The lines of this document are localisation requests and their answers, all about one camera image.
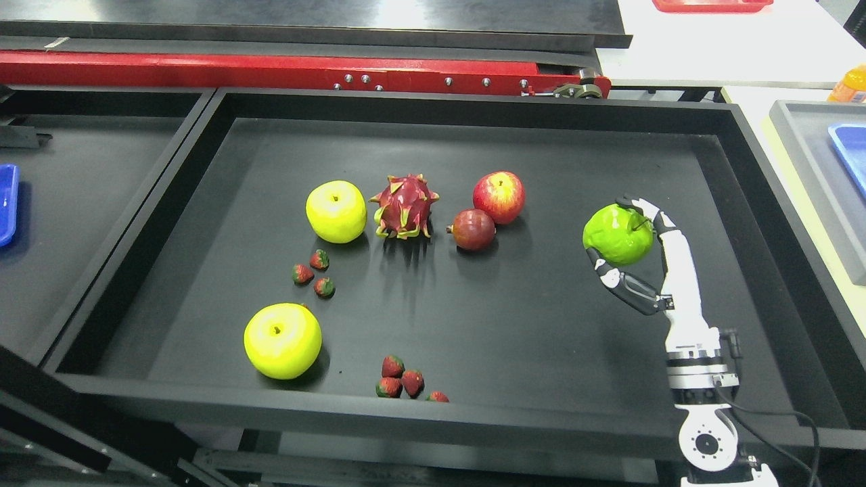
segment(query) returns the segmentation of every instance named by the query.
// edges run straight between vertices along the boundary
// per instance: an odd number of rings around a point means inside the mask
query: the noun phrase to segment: strawberry
[[[403,383],[403,388],[409,397],[416,398],[421,390],[424,389],[424,377],[419,370],[407,370],[403,372],[403,378],[400,380]]]
[[[320,298],[328,298],[333,295],[333,282],[331,282],[330,277],[322,277],[315,284],[313,284],[313,291],[316,292]]]
[[[439,391],[433,391],[432,393],[430,393],[430,395],[427,396],[427,400],[434,400],[436,402],[450,402],[448,401],[448,396]]]
[[[313,280],[313,271],[302,263],[297,263],[292,268],[292,281],[303,285]]]
[[[394,377],[399,379],[403,375],[406,367],[403,366],[403,361],[396,355],[388,355],[382,360],[382,377]]]
[[[383,377],[376,385],[376,395],[380,398],[398,398],[403,391],[400,379]]]
[[[325,270],[331,262],[327,258],[327,253],[322,249],[316,249],[313,256],[310,257],[310,265],[313,269]]]

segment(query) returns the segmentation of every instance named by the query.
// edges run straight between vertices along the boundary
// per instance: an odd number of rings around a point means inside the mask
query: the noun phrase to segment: orange bottle
[[[827,101],[866,101],[866,63],[857,66],[836,84]]]

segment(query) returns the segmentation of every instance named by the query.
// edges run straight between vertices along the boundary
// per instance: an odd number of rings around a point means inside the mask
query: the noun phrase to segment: robotic arm
[[[670,321],[665,340],[668,383],[677,409],[688,412],[679,432],[689,475],[681,486],[773,486],[779,483],[766,464],[759,464],[740,448],[734,423],[724,413],[731,406],[715,388],[735,388],[736,373],[728,372],[721,354],[719,329],[710,327],[701,312],[695,264],[688,240],[664,211],[643,198],[618,198],[617,204],[637,211],[649,221],[662,245],[665,271],[660,291],[639,277],[610,265],[597,249],[586,250],[602,284],[632,308],[652,315],[662,311]]]

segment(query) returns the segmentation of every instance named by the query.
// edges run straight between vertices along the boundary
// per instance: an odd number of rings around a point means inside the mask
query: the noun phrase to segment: green apple
[[[307,220],[322,240],[347,244],[367,225],[367,202],[356,185],[329,181],[307,196]]]
[[[594,247],[611,265],[629,265],[647,255],[654,232],[646,217],[620,205],[596,211],[584,227],[584,248]]]
[[[294,379],[306,372],[321,346],[319,321],[300,304],[282,302],[262,308],[243,331],[249,361],[273,379]]]

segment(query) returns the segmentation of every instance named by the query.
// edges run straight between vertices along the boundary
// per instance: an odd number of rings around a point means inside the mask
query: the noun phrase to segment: blue container
[[[18,208],[18,166],[0,164],[0,247],[15,235]]]
[[[866,199],[866,125],[839,123],[831,125],[829,131],[842,165]]]

